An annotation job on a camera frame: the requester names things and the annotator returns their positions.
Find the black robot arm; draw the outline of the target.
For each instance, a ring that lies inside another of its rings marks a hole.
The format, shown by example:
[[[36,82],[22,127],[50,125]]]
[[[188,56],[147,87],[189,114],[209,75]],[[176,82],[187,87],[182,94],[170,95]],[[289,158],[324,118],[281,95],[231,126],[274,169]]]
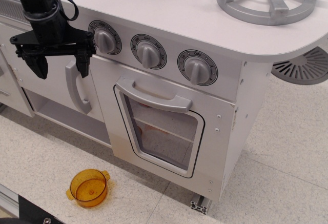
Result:
[[[64,12],[61,0],[20,0],[23,15],[32,30],[10,38],[16,54],[41,79],[48,74],[48,56],[73,55],[82,77],[89,74],[90,57],[96,53],[94,35],[73,28],[70,21],[77,19],[76,8],[72,18]]]

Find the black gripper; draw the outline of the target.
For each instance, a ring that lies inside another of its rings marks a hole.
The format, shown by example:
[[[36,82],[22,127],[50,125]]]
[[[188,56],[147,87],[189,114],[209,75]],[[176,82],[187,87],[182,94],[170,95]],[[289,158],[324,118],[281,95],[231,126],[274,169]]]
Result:
[[[69,25],[59,12],[44,16],[24,14],[32,30],[12,36],[10,43],[17,48],[28,67],[41,79],[46,79],[48,63],[45,56],[74,55],[82,78],[89,75],[90,57],[96,53],[94,34]]]

